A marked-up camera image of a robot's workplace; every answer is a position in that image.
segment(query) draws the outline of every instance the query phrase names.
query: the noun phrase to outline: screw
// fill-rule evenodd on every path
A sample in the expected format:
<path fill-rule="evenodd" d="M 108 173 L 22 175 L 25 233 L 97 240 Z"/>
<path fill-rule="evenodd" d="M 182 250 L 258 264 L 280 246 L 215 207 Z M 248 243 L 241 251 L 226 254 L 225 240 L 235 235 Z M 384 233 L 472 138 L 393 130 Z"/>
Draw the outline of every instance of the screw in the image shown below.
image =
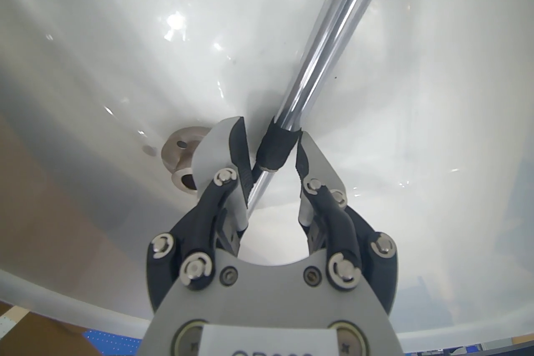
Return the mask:
<path fill-rule="evenodd" d="M 177 333 L 174 341 L 174 356 L 196 356 L 199 352 L 204 321 L 191 321 Z"/>
<path fill-rule="evenodd" d="M 231 180 L 237 180 L 237 173 L 232 168 L 219 169 L 213 178 L 217 186 L 223 186 Z"/>
<path fill-rule="evenodd" d="M 230 287 L 231 285 L 235 284 L 235 282 L 237 281 L 237 277 L 237 269 L 233 268 L 232 266 L 227 266 L 223 270 L 221 270 L 221 276 L 219 277 L 219 281 L 225 287 Z"/>
<path fill-rule="evenodd" d="M 389 235 L 381 233 L 375 242 L 370 244 L 374 253 L 383 258 L 391 258 L 397 253 L 395 242 Z"/>
<path fill-rule="evenodd" d="M 332 324 L 338 335 L 340 356 L 365 356 L 367 348 L 362 332 L 349 322 L 340 321 Z"/>
<path fill-rule="evenodd" d="M 317 287 L 322 281 L 321 271 L 315 266 L 305 268 L 304 280 L 310 287 Z"/>
<path fill-rule="evenodd" d="M 174 238 L 171 234 L 164 233 L 156 235 L 152 240 L 152 251 L 155 259 L 163 258 L 167 255 L 174 244 Z"/>

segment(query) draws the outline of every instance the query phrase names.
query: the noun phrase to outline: bolt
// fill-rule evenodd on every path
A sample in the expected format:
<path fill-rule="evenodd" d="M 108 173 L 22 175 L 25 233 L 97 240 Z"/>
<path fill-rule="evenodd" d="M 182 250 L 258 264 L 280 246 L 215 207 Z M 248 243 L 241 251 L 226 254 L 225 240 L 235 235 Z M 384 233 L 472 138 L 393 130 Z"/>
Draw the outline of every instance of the bolt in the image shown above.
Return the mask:
<path fill-rule="evenodd" d="M 389 235 L 381 233 L 375 242 L 371 243 L 371 249 L 380 257 L 391 258 L 397 253 L 395 242 Z"/>
<path fill-rule="evenodd" d="M 204 261 L 201 259 L 196 259 L 190 263 L 187 263 L 187 266 L 185 267 L 185 274 L 190 280 L 198 280 L 198 278 L 204 274 L 205 269 L 206 263 L 204 263 Z"/>
<path fill-rule="evenodd" d="M 153 257 L 160 259 L 166 256 L 174 245 L 174 238 L 171 234 L 165 232 L 164 234 L 156 235 L 152 240 Z"/>
<path fill-rule="evenodd" d="M 226 287 L 230 287 L 231 285 L 235 284 L 237 281 L 238 273 L 237 269 L 233 268 L 232 266 L 227 266 L 221 271 L 221 276 L 219 277 L 219 281 L 222 285 Z"/>
<path fill-rule="evenodd" d="M 231 180 L 237 180 L 237 173 L 231 168 L 219 169 L 213 179 L 217 186 L 223 186 Z"/>
<path fill-rule="evenodd" d="M 343 281 L 350 281 L 354 279 L 355 276 L 355 267 L 353 263 L 349 260 L 342 260 L 339 263 L 336 263 L 334 266 L 334 271 L 336 275 L 339 276 Z"/>
<path fill-rule="evenodd" d="M 362 270 L 353 266 L 343 253 L 338 252 L 328 260 L 328 275 L 338 287 L 349 290 L 358 285 Z"/>
<path fill-rule="evenodd" d="M 310 180 L 310 189 L 314 191 L 318 191 L 320 190 L 321 186 L 322 186 L 322 183 L 319 180 L 317 179 Z"/>
<path fill-rule="evenodd" d="M 210 276 L 212 270 L 212 259 L 206 253 L 192 253 L 181 263 L 180 281 L 187 287 L 191 281 L 198 280 L 202 276 Z"/>
<path fill-rule="evenodd" d="M 315 266 L 305 268 L 304 280 L 310 287 L 317 287 L 322 281 L 321 271 Z"/>
<path fill-rule="evenodd" d="M 334 200 L 336 200 L 340 207 L 347 206 L 347 196 L 345 196 L 344 192 L 338 189 L 333 189 L 330 191 L 330 193 L 332 194 L 332 197 L 334 197 Z"/>
<path fill-rule="evenodd" d="M 167 248 L 168 243 L 165 237 L 159 236 L 155 238 L 154 242 L 152 243 L 152 250 L 154 252 L 163 252 Z"/>

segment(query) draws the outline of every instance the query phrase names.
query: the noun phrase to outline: gray gripper base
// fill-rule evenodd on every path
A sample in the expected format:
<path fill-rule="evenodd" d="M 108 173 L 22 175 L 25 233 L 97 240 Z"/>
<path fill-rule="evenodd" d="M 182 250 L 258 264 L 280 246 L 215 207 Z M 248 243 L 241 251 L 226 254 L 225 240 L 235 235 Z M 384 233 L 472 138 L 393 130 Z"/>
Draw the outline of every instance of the gray gripper base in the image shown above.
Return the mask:
<path fill-rule="evenodd" d="M 162 301 L 147 330 L 138 356 L 168 356 L 180 327 L 200 319 L 212 324 L 273 328 L 328 328 L 336 321 L 356 325 L 366 337 L 369 353 L 402 355 L 389 318 L 362 278 L 351 292 L 340 292 L 326 278 L 326 251 L 284 266 L 258 266 L 217 250 L 215 278 L 206 289 L 193 292 L 177 280 Z M 226 266 L 238 270 L 231 287 L 219 281 Z M 309 287 L 303 273 L 307 266 L 322 272 L 322 283 Z"/>

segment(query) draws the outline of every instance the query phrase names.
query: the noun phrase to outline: brown cardboard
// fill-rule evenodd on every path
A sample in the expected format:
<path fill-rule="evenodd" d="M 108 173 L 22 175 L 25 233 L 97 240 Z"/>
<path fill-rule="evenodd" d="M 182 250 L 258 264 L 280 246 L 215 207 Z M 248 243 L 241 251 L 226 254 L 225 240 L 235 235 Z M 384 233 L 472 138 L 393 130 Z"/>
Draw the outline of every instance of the brown cardboard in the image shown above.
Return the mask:
<path fill-rule="evenodd" d="M 29 313 L 0 339 L 0 356 L 101 356 L 86 329 Z"/>

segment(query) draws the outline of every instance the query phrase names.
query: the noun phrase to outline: chrome rod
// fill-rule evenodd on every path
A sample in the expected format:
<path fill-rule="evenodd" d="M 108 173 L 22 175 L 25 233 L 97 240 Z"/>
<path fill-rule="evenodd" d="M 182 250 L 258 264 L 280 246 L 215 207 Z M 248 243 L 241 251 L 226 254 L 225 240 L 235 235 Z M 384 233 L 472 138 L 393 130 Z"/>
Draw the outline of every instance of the chrome rod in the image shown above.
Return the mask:
<path fill-rule="evenodd" d="M 275 123 L 297 131 L 313 106 L 328 73 L 339 60 L 371 0 L 326 0 L 288 88 Z M 262 172 L 248 199 L 248 215 L 265 192 L 273 173 Z"/>

